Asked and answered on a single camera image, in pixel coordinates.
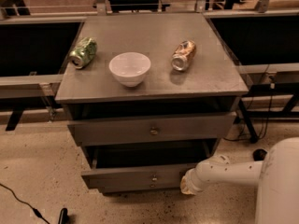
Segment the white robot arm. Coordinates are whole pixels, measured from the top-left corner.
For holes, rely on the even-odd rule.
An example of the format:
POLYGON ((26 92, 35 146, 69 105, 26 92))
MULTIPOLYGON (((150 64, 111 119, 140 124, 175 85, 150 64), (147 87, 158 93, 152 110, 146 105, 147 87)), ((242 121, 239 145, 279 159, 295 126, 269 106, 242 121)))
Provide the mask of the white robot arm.
POLYGON ((180 190, 195 195, 212 184, 258 188, 255 224, 299 224, 299 138, 274 144, 262 161, 230 163, 214 155, 188 170, 180 190))

